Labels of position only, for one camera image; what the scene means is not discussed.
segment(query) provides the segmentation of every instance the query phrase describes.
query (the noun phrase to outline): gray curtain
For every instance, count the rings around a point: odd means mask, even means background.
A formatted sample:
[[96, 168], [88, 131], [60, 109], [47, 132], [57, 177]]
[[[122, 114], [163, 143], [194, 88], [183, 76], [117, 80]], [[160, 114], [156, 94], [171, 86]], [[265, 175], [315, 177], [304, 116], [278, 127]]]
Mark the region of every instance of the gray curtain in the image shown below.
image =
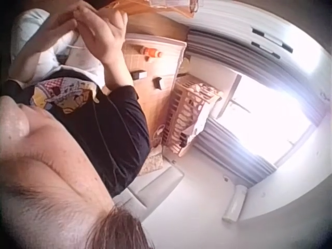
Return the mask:
[[215, 119], [208, 118], [194, 146], [251, 187], [277, 170], [264, 158], [254, 155]]
[[271, 55], [263, 55], [249, 45], [241, 44], [226, 37], [190, 29], [186, 53], [215, 60], [243, 73], [267, 87], [284, 91], [295, 97], [303, 113], [316, 126], [324, 118], [327, 107], [313, 93], [302, 76], [289, 72]]

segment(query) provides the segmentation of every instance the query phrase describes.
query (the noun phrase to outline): bright window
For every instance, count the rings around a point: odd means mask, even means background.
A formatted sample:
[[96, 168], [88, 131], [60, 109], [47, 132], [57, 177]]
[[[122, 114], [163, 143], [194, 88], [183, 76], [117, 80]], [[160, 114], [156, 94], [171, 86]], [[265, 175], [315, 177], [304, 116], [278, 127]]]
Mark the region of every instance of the bright window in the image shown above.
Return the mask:
[[312, 125], [296, 100], [246, 76], [218, 121], [271, 163], [285, 156]]

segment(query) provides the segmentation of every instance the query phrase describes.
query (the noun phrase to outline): white cylinder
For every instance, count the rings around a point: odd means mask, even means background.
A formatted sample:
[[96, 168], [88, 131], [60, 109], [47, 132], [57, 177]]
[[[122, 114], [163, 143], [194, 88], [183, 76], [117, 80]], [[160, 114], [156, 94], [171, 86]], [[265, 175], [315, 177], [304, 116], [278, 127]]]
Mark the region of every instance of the white cylinder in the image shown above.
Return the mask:
[[242, 206], [247, 195], [248, 188], [243, 185], [236, 185], [233, 198], [231, 199], [223, 220], [226, 222], [237, 222], [242, 210]]

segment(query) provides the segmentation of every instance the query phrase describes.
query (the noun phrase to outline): orange bottle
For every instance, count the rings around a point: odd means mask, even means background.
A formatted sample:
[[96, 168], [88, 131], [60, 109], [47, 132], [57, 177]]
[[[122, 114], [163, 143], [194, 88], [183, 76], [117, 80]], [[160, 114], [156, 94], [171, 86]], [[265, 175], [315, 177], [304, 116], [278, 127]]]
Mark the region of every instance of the orange bottle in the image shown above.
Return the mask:
[[160, 58], [162, 57], [162, 52], [160, 52], [158, 49], [156, 48], [146, 48], [143, 47], [141, 50], [141, 54], [148, 56], [148, 57], [152, 57], [152, 58]]

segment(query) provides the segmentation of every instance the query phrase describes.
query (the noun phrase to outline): cartoon print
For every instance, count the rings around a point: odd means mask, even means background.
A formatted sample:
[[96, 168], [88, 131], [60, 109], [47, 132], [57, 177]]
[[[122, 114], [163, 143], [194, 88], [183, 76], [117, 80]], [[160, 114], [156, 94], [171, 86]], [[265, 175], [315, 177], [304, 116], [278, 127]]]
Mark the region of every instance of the cartoon print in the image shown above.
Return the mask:
[[93, 101], [99, 103], [96, 98], [95, 83], [74, 78], [52, 79], [43, 81], [35, 87], [30, 104], [46, 110], [50, 110], [52, 104], [55, 104], [62, 108], [65, 114], [69, 114], [86, 104], [90, 93]]

